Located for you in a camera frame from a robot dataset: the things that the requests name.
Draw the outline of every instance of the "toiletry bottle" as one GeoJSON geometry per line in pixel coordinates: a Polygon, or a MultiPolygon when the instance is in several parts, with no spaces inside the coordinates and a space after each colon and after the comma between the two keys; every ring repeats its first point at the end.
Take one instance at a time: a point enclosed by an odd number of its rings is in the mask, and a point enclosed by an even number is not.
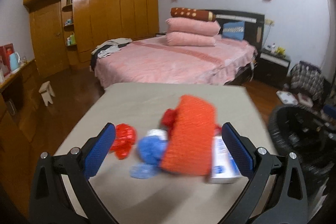
{"type": "Polygon", "coordinates": [[[272,45],[271,54],[275,54],[275,43],[272,45]]]}

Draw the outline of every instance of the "orange mesh bag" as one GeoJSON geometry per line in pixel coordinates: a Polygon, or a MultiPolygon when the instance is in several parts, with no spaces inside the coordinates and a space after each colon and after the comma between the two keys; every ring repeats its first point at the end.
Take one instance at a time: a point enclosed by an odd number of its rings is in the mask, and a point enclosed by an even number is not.
{"type": "Polygon", "coordinates": [[[181,96],[171,139],[160,167],[166,171],[207,175],[211,169],[211,146],[215,108],[207,101],[181,96]]]}

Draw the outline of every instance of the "pink bedspread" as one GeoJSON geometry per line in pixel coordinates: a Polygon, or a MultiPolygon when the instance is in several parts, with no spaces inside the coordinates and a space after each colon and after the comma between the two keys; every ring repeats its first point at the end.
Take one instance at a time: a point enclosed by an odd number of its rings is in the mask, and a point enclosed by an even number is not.
{"type": "Polygon", "coordinates": [[[247,41],[216,36],[215,47],[167,46],[166,37],[133,42],[97,60],[95,75],[104,88],[123,82],[211,84],[232,81],[252,61],[247,41]]]}

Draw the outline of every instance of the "brown cylindrical pillow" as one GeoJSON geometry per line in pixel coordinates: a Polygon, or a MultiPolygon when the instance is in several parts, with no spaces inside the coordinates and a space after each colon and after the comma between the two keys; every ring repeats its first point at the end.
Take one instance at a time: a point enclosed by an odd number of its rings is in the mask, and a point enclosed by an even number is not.
{"type": "Polygon", "coordinates": [[[203,21],[215,21],[216,15],[206,10],[196,10],[189,8],[171,8],[170,15],[172,17],[187,17],[191,19],[203,21]]]}

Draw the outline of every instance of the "wooden cabinet door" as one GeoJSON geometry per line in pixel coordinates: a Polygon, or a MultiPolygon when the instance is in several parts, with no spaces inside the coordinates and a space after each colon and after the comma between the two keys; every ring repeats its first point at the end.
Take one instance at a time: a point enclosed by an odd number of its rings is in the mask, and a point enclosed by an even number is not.
{"type": "Polygon", "coordinates": [[[93,49],[89,5],[90,0],[73,0],[73,24],[78,52],[93,49]]]}
{"type": "Polygon", "coordinates": [[[136,37],[148,36],[147,0],[134,0],[136,37]]]}
{"type": "Polygon", "coordinates": [[[120,0],[123,37],[135,38],[134,0],[120,0]]]}
{"type": "Polygon", "coordinates": [[[108,38],[105,0],[90,0],[90,20],[93,46],[96,47],[108,38]]]}
{"type": "Polygon", "coordinates": [[[3,100],[3,97],[0,96],[0,119],[2,119],[6,110],[7,110],[7,106],[5,104],[5,101],[3,100]]]}
{"type": "Polygon", "coordinates": [[[105,0],[105,10],[108,39],[122,37],[120,0],[105,0]]]}
{"type": "Polygon", "coordinates": [[[37,68],[42,77],[69,68],[60,19],[60,2],[33,12],[32,42],[37,68]]]}
{"type": "Polygon", "coordinates": [[[0,122],[0,182],[25,216],[30,194],[30,155],[28,140],[6,112],[0,122]]]}
{"type": "Polygon", "coordinates": [[[147,0],[148,32],[155,35],[159,32],[159,4],[158,0],[147,0]]]}

